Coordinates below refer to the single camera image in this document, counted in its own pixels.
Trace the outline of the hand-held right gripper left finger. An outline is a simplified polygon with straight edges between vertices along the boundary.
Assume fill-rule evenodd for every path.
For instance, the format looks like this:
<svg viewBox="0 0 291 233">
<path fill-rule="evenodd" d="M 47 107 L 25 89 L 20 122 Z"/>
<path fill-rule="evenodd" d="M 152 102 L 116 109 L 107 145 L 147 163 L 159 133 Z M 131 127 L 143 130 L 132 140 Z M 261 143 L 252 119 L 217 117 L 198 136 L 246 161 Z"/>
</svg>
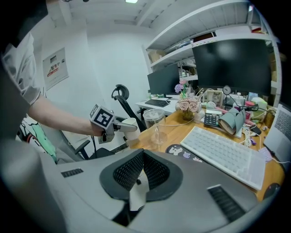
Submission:
<svg viewBox="0 0 291 233">
<path fill-rule="evenodd" d="M 130 199 L 130 190 L 143 170 L 143 154 L 143 149 L 137 149 L 102 170 L 100 184 L 111 198 Z"/>
</svg>

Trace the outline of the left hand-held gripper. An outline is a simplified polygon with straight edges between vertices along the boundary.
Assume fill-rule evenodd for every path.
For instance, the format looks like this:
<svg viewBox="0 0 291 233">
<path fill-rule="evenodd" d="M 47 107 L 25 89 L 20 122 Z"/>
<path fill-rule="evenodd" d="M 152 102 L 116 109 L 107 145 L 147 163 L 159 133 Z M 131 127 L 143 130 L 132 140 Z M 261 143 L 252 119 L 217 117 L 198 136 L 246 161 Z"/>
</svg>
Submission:
<svg viewBox="0 0 291 233">
<path fill-rule="evenodd" d="M 137 130 L 137 126 L 119 122 L 114 113 L 97 104 L 90 112 L 90 121 L 103 130 L 102 135 L 98 137 L 99 144 L 111 142 L 117 131 L 135 132 Z"/>
</svg>

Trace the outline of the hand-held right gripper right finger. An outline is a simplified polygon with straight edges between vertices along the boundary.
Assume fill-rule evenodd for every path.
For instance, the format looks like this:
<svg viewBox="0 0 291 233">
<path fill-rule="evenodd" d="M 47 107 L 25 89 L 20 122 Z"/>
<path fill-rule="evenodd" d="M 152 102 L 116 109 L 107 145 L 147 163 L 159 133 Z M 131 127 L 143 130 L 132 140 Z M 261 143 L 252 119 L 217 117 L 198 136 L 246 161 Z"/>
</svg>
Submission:
<svg viewBox="0 0 291 233">
<path fill-rule="evenodd" d="M 144 150 L 144 172 L 149 185 L 146 202 L 168 199 L 183 181 L 183 172 L 176 164 L 149 150 Z"/>
</svg>

